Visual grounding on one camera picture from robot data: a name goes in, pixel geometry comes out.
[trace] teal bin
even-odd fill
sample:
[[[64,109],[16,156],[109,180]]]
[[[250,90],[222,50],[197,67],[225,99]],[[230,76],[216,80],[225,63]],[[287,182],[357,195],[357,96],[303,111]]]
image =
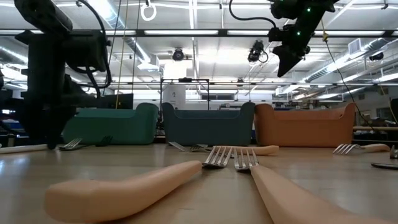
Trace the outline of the teal bin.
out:
[[[63,130],[65,142],[82,138],[81,144],[98,144],[112,136],[110,144],[144,145],[155,138],[158,107],[141,103],[136,110],[81,109]]]
[[[183,146],[247,146],[251,142],[254,103],[245,103],[240,111],[174,110],[163,103],[167,142]]]

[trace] ceiling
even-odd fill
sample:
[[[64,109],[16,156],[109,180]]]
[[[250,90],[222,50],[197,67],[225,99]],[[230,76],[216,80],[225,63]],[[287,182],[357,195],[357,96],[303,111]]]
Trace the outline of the ceiling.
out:
[[[72,20],[74,29],[99,29],[98,21],[86,7],[77,7],[74,1],[53,0],[60,9]],[[196,10],[190,10],[190,1],[195,0],[152,0],[157,7],[156,17],[149,22],[142,19],[139,14],[139,3],[145,1],[115,0],[114,5],[121,4],[121,17],[126,21],[128,29],[270,29],[272,26],[266,21],[237,21],[228,12],[228,0],[198,0]],[[233,11],[239,17],[262,16],[273,19],[269,10],[269,1],[265,0],[234,0]],[[391,30],[398,28],[398,0],[387,0],[389,7],[381,10],[383,0],[340,0],[336,4],[335,13],[327,12],[323,21],[326,29],[346,30]],[[13,1],[0,1],[0,28],[2,29],[35,29],[27,23],[17,9]],[[150,9],[147,9],[147,16],[150,16]],[[287,19],[274,19],[278,27],[284,24],[293,24],[294,21]],[[104,21],[106,29],[111,27]],[[330,38],[329,46],[333,55],[338,55],[348,48],[348,44],[355,38]],[[248,52],[256,40],[262,40],[267,46],[269,60],[263,65],[256,64],[254,67],[247,61]],[[12,37],[1,37],[1,42],[21,55],[27,56],[27,48],[23,44],[13,40]],[[140,63],[135,59],[132,49],[124,45],[123,40],[117,37],[113,40],[113,59],[110,64],[114,80],[122,77],[122,82],[135,81],[134,88],[158,88],[157,85],[138,85],[138,82],[150,82],[159,80],[159,73],[145,72],[137,68]],[[138,37],[137,42],[148,54],[157,55],[161,65],[172,63],[170,52],[175,48],[182,48],[186,55],[193,55],[193,44],[197,45],[198,78],[209,78],[215,82],[235,82],[238,78],[245,78],[247,82],[299,82],[306,77],[309,71],[318,68],[330,59],[330,54],[321,38],[313,38],[309,46],[312,51],[283,78],[277,78],[279,59],[271,53],[273,47],[278,43],[268,43],[267,38],[256,37]],[[394,58],[397,44],[391,44],[386,49],[386,58]],[[193,77],[192,59],[187,64],[187,75]],[[355,63],[342,67],[341,71],[345,77],[365,70],[364,59],[358,59]],[[83,75],[72,74],[75,78],[87,82]],[[331,73],[328,78],[322,77],[323,82],[337,82],[341,80],[340,75]],[[104,73],[96,75],[100,82],[104,80]],[[119,88],[131,88],[130,85],[122,85]],[[231,88],[230,86],[216,86],[214,88]],[[277,86],[259,86],[258,89],[275,90]]]

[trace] orange bin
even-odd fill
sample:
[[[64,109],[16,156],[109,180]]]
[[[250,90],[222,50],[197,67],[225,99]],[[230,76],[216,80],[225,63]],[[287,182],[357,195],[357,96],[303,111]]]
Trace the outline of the orange bin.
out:
[[[271,105],[257,105],[254,114],[257,143],[286,147],[351,144],[354,117],[354,103],[318,111],[274,111]]]

